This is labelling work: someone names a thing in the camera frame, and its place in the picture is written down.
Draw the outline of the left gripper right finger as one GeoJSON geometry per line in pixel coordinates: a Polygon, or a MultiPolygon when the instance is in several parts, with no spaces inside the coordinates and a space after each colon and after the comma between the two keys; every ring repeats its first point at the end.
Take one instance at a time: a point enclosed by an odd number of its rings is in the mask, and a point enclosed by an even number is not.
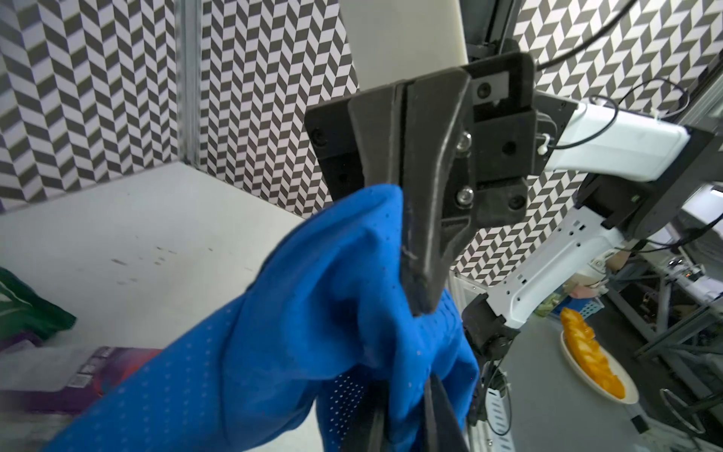
{"type": "Polygon", "coordinates": [[[432,374],[424,392],[423,450],[425,452],[468,452],[468,444],[442,380],[432,374]]]}

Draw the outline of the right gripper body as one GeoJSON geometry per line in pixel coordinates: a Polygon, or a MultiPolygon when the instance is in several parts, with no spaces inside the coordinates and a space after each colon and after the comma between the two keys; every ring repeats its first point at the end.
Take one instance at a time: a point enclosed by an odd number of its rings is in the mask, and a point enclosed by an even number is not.
{"type": "MultiPolygon", "coordinates": [[[[570,109],[536,92],[536,65],[532,56],[523,52],[492,56],[456,68],[471,77],[470,111],[445,192],[444,218],[451,218],[452,208],[457,207],[470,216],[470,229],[518,222],[526,204],[525,181],[540,174],[546,162],[538,153],[542,138],[545,133],[560,130],[570,109]]],[[[402,192],[402,223],[406,88],[425,76],[382,86],[401,85],[404,90],[400,183],[391,185],[402,192]]],[[[348,113],[349,101],[361,92],[314,105],[304,118],[323,178],[335,200],[366,188],[348,113]]]]}

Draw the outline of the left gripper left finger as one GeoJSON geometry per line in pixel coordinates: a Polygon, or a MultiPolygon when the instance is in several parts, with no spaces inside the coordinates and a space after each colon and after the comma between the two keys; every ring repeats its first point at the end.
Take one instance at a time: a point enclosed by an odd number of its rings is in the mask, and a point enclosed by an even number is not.
{"type": "Polygon", "coordinates": [[[342,451],[382,452],[386,450],[388,402],[388,383],[384,380],[371,382],[343,439],[342,451]]]}

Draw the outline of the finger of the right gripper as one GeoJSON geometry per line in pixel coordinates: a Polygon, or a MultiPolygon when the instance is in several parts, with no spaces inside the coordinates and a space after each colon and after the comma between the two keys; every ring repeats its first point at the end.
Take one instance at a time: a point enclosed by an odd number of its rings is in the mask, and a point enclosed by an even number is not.
{"type": "Polygon", "coordinates": [[[365,186],[399,185],[404,90],[389,85],[351,98],[348,113],[365,186]]]}
{"type": "Polygon", "coordinates": [[[444,218],[445,192],[470,111],[471,77],[454,68],[406,88],[402,189],[402,286],[414,316],[433,313],[446,274],[470,232],[470,216],[453,207],[444,218]]]}

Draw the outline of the blue baseball cap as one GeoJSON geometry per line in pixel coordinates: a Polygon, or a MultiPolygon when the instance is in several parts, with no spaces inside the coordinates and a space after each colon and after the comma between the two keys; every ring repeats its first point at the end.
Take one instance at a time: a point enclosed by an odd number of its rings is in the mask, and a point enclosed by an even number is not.
{"type": "Polygon", "coordinates": [[[370,382],[389,448],[417,451],[427,378],[458,424],[479,368],[448,293],[413,316],[399,280],[403,194],[362,189],[287,235],[247,291],[94,403],[51,451],[246,451],[316,414],[336,451],[370,382]]]}

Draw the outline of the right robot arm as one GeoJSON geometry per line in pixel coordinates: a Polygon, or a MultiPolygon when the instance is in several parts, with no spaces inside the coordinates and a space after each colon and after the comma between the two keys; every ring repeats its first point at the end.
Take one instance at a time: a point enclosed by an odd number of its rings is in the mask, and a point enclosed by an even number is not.
{"type": "Polygon", "coordinates": [[[402,189],[400,279],[414,316],[435,310],[478,231],[523,220],[530,176],[585,175],[557,229],[467,314],[472,347],[489,360],[572,274],[660,230],[722,178],[719,133],[537,92],[535,74],[531,56],[508,53],[314,105],[304,118],[333,199],[402,189]]]}

